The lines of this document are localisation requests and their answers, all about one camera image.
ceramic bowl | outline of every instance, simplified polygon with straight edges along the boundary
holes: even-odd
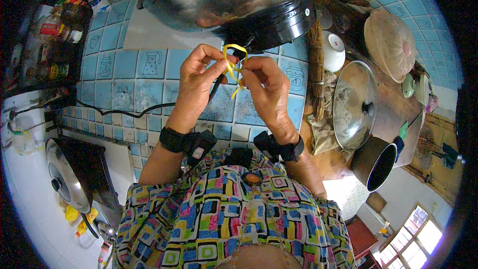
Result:
[[[324,53],[324,68],[329,72],[337,72],[345,62],[345,46],[335,33],[322,31],[322,51]]]

plastic bag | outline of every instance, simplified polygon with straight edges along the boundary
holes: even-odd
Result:
[[[98,15],[111,9],[111,5],[108,0],[88,0],[88,3],[93,10],[93,15]]]

woman's left hand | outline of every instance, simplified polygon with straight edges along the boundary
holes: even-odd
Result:
[[[238,63],[239,59],[228,54],[228,60]],[[211,61],[215,64],[206,69]],[[200,44],[181,65],[178,97],[166,127],[187,134],[206,108],[212,83],[226,69],[223,53],[206,44]],[[228,80],[224,77],[222,84]]]

wooden table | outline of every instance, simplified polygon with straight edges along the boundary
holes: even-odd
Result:
[[[359,60],[366,63],[372,70],[379,91],[377,118],[372,130],[372,135],[392,142],[398,136],[399,128],[406,122],[411,122],[423,109],[423,105],[419,103],[415,96],[404,98],[402,93],[402,85],[393,81],[388,75],[379,69],[373,63],[371,57],[365,49],[363,40],[363,23],[368,17],[362,14],[350,5],[339,3],[335,0],[316,0],[316,5],[325,5],[332,12],[334,17],[338,15],[346,15],[351,20],[350,30],[346,33],[340,32],[340,27],[336,25],[336,21],[328,31],[336,33],[344,42],[347,54],[347,61],[344,66],[352,61]],[[306,103],[304,108],[304,116],[302,118],[302,127],[300,134],[306,147],[310,147],[312,129],[306,121],[305,117],[312,113],[312,108]],[[420,133],[421,117],[413,123],[408,130],[408,137],[404,140],[405,147],[401,152],[395,167],[410,164],[414,157],[415,147]],[[348,169],[349,162],[345,163],[341,154],[335,150],[327,151],[314,156],[314,162],[320,169],[325,180],[341,179],[344,176],[352,175]]]

hand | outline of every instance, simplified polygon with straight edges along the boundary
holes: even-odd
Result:
[[[228,60],[232,63],[239,62],[232,55],[228,55]],[[206,69],[211,61],[217,62]],[[226,61],[220,50],[205,44],[197,46],[181,65],[176,106],[166,127],[182,134],[189,133],[206,108],[211,84],[225,69]],[[228,83],[227,78],[224,77],[221,83]]]
[[[270,57],[251,57],[241,73],[257,113],[277,142],[297,143],[299,134],[287,115],[290,82],[277,63]]]

